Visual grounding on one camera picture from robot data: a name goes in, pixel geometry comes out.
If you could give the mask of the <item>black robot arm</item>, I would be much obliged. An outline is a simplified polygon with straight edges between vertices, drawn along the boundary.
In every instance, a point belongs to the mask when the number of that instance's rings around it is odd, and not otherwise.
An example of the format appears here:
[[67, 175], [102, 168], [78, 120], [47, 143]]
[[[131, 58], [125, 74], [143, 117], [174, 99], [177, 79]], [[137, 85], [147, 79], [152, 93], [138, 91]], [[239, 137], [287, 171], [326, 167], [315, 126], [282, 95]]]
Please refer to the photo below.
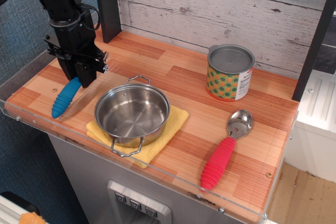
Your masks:
[[90, 86], [97, 72], [108, 67], [106, 53], [95, 45], [96, 30], [90, 5], [82, 0], [39, 0], [49, 16], [54, 35], [46, 36], [48, 52], [58, 62], [68, 80], [77, 77], [83, 88]]

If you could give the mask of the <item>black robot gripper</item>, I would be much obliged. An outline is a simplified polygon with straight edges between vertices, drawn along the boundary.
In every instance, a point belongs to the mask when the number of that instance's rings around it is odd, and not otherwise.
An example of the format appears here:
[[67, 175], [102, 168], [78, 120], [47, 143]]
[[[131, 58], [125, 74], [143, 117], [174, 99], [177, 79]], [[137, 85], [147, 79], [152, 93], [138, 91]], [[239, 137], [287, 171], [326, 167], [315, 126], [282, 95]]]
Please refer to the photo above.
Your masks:
[[46, 38], [49, 52], [56, 56], [69, 81], [78, 77], [83, 88], [97, 78], [97, 72], [108, 71], [108, 53], [95, 45], [96, 29], [89, 10], [76, 11], [71, 19], [49, 19], [55, 35]]

